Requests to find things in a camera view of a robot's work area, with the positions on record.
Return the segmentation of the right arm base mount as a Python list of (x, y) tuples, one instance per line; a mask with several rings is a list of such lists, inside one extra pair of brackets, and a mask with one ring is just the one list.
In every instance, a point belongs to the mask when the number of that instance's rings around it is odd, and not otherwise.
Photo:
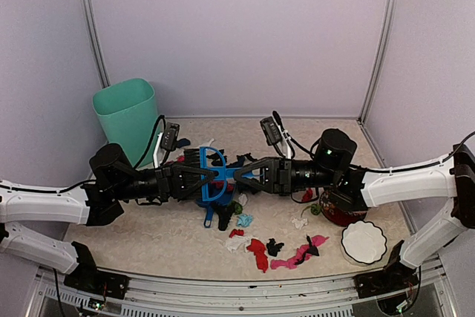
[(403, 241), (392, 249), (387, 264), (380, 270), (356, 275), (353, 280), (359, 298), (395, 292), (420, 283), (416, 268), (406, 267), (401, 262), (400, 252)]

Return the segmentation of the teal plastic waste bin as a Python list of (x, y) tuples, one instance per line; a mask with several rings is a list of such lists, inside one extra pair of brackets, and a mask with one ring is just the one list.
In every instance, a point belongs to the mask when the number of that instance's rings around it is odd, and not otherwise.
[(121, 145), (132, 165), (153, 162), (161, 124), (154, 87), (144, 79), (128, 79), (93, 95), (93, 108), (107, 141)]

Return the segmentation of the blue hand brush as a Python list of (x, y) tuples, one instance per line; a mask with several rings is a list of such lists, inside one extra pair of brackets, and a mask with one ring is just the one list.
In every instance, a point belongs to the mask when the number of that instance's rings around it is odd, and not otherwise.
[(183, 197), (208, 205), (226, 194), (235, 171), (226, 166), (224, 154), (211, 146), (185, 149), (180, 165)]

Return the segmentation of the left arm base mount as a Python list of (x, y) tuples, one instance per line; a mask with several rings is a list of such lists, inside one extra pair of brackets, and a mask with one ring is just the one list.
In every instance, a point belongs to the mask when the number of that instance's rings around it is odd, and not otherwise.
[(86, 245), (73, 241), (77, 253), (78, 266), (65, 275), (64, 285), (83, 292), (123, 300), (129, 277), (106, 272), (97, 268), (94, 258)]

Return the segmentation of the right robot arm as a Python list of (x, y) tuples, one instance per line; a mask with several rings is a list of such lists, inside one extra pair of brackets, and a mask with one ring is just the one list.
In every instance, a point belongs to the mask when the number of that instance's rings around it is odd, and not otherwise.
[(416, 234), (398, 243), (379, 277), (395, 290), (440, 248), (474, 228), (474, 153), (460, 142), (449, 154), (412, 166), (368, 169), (352, 164), (357, 144), (343, 131), (323, 131), (310, 160), (265, 157), (238, 169), (235, 181), (272, 195), (308, 188), (329, 189), (343, 212), (367, 211), (387, 203), (445, 197), (447, 203)]

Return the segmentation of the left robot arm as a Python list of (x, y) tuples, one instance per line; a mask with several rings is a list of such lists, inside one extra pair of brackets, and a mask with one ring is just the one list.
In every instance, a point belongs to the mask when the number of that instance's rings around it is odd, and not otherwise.
[(23, 226), (25, 221), (52, 221), (107, 226), (124, 210), (122, 202), (146, 199), (164, 203), (186, 199), (213, 181), (216, 173), (199, 163), (169, 163), (138, 170), (116, 143), (103, 146), (90, 160), (95, 178), (70, 188), (43, 188), (1, 183), (1, 252), (72, 275), (85, 289), (98, 290), (104, 275), (89, 248), (67, 243)]

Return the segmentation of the blue dustpan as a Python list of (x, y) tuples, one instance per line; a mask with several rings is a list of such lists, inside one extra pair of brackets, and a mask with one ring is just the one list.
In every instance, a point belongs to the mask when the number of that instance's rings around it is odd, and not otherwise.
[(225, 192), (217, 200), (204, 202), (202, 200), (197, 201), (197, 205), (206, 210), (203, 226), (208, 229), (212, 226), (212, 219), (214, 214), (218, 216), (218, 229), (220, 231), (226, 231), (231, 220), (231, 217), (235, 213), (233, 204), (234, 192)]

